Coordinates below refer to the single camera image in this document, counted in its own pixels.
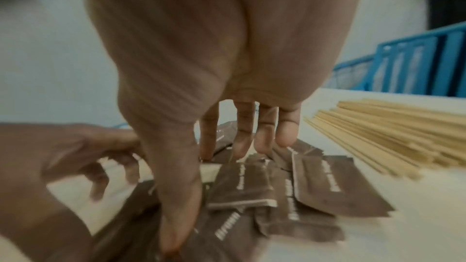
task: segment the hand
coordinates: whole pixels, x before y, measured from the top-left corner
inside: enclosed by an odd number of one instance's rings
[[[143,157],[132,130],[0,124],[0,234],[33,261],[87,262],[91,242],[87,227],[46,184],[84,175],[93,182],[90,197],[99,200],[109,179],[97,161],[114,159],[134,184],[139,180],[134,154]]]
[[[301,102],[331,71],[358,0],[86,2],[118,68],[120,110],[157,179],[161,249],[171,252],[196,220],[198,157],[212,157],[218,102],[233,99],[237,107],[235,157],[252,143],[255,101],[256,150],[266,153],[274,138],[292,144]],[[200,151],[193,133],[199,119]]]

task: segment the bundle of sticks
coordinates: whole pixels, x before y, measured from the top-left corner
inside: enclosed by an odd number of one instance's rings
[[[378,172],[466,164],[466,116],[374,99],[347,100],[304,121]]]

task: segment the white table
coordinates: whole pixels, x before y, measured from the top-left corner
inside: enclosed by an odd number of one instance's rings
[[[302,115],[312,116],[319,109],[335,107],[340,100],[359,98],[383,99],[466,114],[465,99],[319,89],[303,103]],[[230,101],[223,102],[220,108],[220,123],[236,119],[235,108]],[[324,150],[327,155],[351,155],[304,122],[299,137]],[[466,261],[466,170],[423,170],[424,178],[415,182],[380,175],[356,158],[355,163],[397,208],[392,218],[340,218],[346,241],[336,245],[273,239],[262,262]],[[111,181],[100,203],[87,199],[90,184],[84,178],[68,179],[50,186],[52,192],[83,219],[91,232],[98,231],[113,218],[133,189],[125,183],[122,169],[115,164],[109,165]],[[217,167],[204,167],[202,174],[211,178],[216,170]],[[150,178],[150,171],[145,165],[141,165],[141,175],[144,179]],[[0,240],[0,261],[28,259],[9,242]]]

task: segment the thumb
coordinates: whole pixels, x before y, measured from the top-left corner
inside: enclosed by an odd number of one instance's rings
[[[170,254],[179,249],[194,227],[202,198],[194,124],[167,123],[162,129],[136,132],[162,203],[160,249]]]
[[[35,262],[87,262],[86,225],[42,183],[0,193],[0,234]]]

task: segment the table surface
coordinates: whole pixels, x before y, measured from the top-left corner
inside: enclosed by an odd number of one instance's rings
[[[302,106],[302,116],[312,116],[320,109],[330,109],[340,100],[376,98],[408,103],[451,113],[466,114],[466,99],[396,95],[350,90],[319,89]],[[231,101],[220,104],[219,123],[235,120]],[[302,122],[299,138],[316,146],[326,155],[349,155],[339,145]],[[262,262],[346,261],[346,262],[463,262],[466,261],[466,169],[423,170],[420,181],[383,176],[355,158],[355,163],[379,193],[397,211],[391,218],[339,218],[346,241],[337,244],[305,243],[273,238],[260,259]],[[49,186],[97,232],[118,212],[133,190],[115,163],[107,163],[110,183],[104,199],[88,200],[90,183],[76,177]],[[217,165],[201,168],[203,179],[215,177]],[[150,171],[141,165],[141,176],[150,179]],[[8,241],[0,239],[0,261],[28,261]]]

